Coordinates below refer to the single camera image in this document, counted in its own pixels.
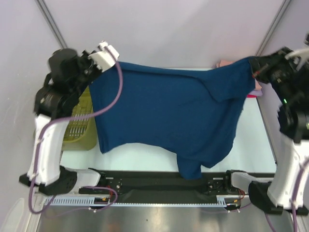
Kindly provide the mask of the dark blue t shirt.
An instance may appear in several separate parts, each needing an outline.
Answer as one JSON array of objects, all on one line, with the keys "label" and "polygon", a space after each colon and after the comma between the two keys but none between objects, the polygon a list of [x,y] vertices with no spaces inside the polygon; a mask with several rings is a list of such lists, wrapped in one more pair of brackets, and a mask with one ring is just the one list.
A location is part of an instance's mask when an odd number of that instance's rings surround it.
[{"label": "dark blue t shirt", "polygon": [[248,58],[208,71],[173,70],[121,62],[90,86],[102,153],[124,144],[158,146],[177,156],[180,175],[201,178],[231,151],[247,95],[254,89]]}]

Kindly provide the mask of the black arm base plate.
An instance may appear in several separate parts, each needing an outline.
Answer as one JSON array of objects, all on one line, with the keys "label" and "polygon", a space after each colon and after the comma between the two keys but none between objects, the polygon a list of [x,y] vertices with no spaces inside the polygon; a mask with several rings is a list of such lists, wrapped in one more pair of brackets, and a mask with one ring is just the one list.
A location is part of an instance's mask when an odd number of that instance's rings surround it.
[{"label": "black arm base plate", "polygon": [[108,194],[118,203],[207,204],[216,197],[232,197],[239,203],[246,197],[243,190],[232,187],[226,173],[206,172],[202,177],[186,180],[177,172],[99,171],[97,188],[81,188],[80,194]]}]

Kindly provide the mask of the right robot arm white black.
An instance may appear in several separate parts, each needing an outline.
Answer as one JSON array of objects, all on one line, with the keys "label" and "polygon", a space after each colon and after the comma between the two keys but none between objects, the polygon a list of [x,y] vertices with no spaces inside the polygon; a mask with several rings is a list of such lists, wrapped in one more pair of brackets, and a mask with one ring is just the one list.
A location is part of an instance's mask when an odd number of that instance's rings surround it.
[{"label": "right robot arm white black", "polygon": [[244,191],[266,214],[288,211],[307,216],[303,192],[309,175],[309,49],[283,47],[271,55],[250,59],[250,65],[253,77],[270,83],[281,101],[281,159],[273,179],[266,181],[231,170],[226,173],[223,189],[228,194]]}]

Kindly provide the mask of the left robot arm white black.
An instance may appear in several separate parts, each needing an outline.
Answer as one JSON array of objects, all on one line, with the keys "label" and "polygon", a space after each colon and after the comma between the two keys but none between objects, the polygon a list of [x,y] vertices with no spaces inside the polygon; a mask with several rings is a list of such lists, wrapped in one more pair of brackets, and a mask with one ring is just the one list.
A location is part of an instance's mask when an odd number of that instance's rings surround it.
[{"label": "left robot arm white black", "polygon": [[35,96],[34,148],[29,170],[19,183],[37,188],[46,196],[57,196],[90,187],[102,193],[107,182],[92,169],[69,169],[60,165],[66,128],[80,96],[104,71],[115,64],[110,55],[77,51],[70,48],[55,51],[48,59],[50,72]]}]

